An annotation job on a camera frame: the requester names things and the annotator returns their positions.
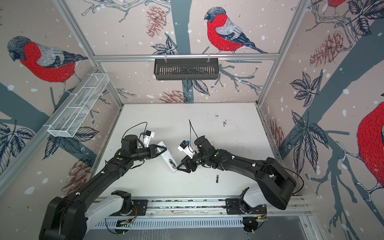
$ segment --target mesh basket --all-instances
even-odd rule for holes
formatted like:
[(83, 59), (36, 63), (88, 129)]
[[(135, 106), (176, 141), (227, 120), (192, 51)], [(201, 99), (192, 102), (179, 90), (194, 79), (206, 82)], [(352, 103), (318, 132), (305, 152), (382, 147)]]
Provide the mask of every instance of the mesh basket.
[(215, 80), (218, 78), (218, 59), (179, 58), (155, 60), (157, 80)]
[(85, 85), (53, 122), (48, 132), (54, 137), (73, 137), (89, 111), (107, 86), (109, 78), (104, 73), (91, 74)]

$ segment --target pine cone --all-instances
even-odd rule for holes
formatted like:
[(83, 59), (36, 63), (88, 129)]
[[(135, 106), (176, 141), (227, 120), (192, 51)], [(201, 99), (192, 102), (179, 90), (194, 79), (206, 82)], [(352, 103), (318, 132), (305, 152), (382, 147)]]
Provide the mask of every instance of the pine cone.
[(269, 119), (269, 128), (271, 129), (271, 133), (275, 139), (277, 147), (280, 147), (284, 142), (284, 133), (283, 129), (276, 122), (276, 118), (274, 120)]
[(189, 101), (189, 99), (184, 96), (184, 94), (178, 90), (172, 90), (172, 92), (163, 92), (159, 101), (162, 103), (184, 103)]
[(166, 15), (159, 6), (152, 5), (147, 11), (147, 18), (147, 34), (153, 38), (155, 34), (159, 35), (161, 30), (164, 29), (166, 25)]
[(91, 172), (91, 167), (82, 161), (75, 163), (68, 172), (67, 185), (65, 185), (61, 190), (64, 193), (64, 196), (70, 194), (71, 192), (77, 190), (87, 181), (88, 174)]
[(335, 31), (324, 39), (324, 43), (314, 51), (310, 57), (310, 65), (315, 64), (316, 67), (327, 62), (332, 62), (336, 55), (343, 48), (343, 34), (340, 31)]

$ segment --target black metal basket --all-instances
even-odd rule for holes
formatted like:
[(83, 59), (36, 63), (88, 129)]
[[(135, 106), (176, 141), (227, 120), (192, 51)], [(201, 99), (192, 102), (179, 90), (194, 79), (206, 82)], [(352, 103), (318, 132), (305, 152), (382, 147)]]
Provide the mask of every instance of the black metal basket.
[(218, 78), (218, 59), (210, 58), (156, 59), (154, 74), (157, 80), (215, 80)]

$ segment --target white snow spot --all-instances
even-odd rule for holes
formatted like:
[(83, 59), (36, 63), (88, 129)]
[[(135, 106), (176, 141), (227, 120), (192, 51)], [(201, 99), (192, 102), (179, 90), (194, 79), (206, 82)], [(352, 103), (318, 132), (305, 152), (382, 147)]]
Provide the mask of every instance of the white snow spot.
[(35, 190), (35, 187), (30, 187), (27, 190), (25, 190), (24, 194), (30, 195), (33, 193), (34, 190)]
[(325, 3), (324, 7), (322, 8), (322, 12), (325, 12), (325, 10), (327, 10), (327, 7), (328, 7), (328, 2)]
[(346, 231), (349, 231), (349, 227), (347, 227), (344, 223), (341, 224), (341, 227), (346, 230)]

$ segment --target white wire basket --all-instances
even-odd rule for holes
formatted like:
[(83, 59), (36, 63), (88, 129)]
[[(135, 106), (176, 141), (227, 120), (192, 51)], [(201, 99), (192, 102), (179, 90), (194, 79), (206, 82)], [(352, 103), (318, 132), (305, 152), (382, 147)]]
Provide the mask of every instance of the white wire basket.
[(107, 74), (91, 74), (85, 85), (60, 113), (48, 132), (54, 137), (73, 137), (109, 83)]

